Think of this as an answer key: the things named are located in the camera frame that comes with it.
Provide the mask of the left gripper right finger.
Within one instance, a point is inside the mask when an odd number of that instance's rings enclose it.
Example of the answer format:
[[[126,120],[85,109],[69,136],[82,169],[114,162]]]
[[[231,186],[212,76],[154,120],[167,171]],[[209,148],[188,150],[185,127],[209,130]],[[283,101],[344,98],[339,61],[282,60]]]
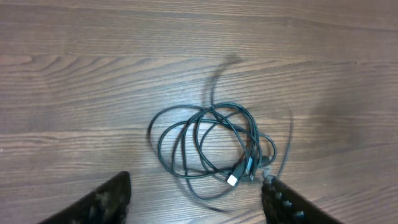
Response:
[[[267,224],[341,224],[273,175],[261,190]]]

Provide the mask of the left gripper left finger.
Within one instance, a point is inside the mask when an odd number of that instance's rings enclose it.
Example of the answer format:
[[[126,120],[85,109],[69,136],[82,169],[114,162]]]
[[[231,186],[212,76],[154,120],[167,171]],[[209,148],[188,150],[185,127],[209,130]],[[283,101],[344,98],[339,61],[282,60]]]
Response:
[[[40,224],[125,224],[130,202],[130,174],[121,171]]]

